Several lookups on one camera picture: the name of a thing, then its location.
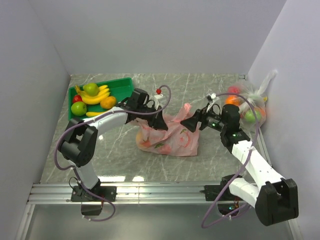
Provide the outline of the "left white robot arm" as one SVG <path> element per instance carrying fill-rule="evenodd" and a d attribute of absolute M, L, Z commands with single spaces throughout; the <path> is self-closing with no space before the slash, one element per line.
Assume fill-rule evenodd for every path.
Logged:
<path fill-rule="evenodd" d="M 145 120 L 152 129 L 168 130 L 163 118 L 164 108 L 156 105 L 149 107 L 149 99 L 145 90 L 135 88 L 130 97 L 118 102 L 105 113 L 86 120 L 71 119 L 60 136 L 54 152 L 61 153 L 70 162 L 69 168 L 76 175 L 80 191 L 89 201 L 105 197 L 101 181 L 91 163 L 100 135 L 136 119 Z"/>

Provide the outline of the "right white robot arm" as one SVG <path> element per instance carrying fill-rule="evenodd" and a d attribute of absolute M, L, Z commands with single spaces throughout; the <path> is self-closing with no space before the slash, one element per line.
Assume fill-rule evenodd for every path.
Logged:
<path fill-rule="evenodd" d="M 220 187 L 224 199 L 239 197 L 255 209 L 258 219 L 265 226 L 297 218 L 299 202 L 296 182 L 284 178 L 268 164 L 240 128 L 240 119 L 239 107 L 226 104 L 221 114 L 206 108 L 198 109 L 192 117 L 182 120 L 181 125 L 191 132 L 206 127 L 219 131 L 222 144 L 253 178 L 255 184 L 234 174 Z"/>

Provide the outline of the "pink plastic bag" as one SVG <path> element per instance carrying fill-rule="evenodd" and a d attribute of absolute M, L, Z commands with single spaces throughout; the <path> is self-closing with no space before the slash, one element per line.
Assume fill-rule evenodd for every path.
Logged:
<path fill-rule="evenodd" d="M 181 121 L 190 118 L 192 105 L 185 103 L 177 115 L 166 114 L 163 119 L 168 130 L 156 130 L 148 126 L 146 120 L 136 119 L 132 125 L 139 127 L 135 142 L 144 151 L 173 157 L 193 157 L 198 155 L 199 127 L 191 132 L 181 125 Z"/>

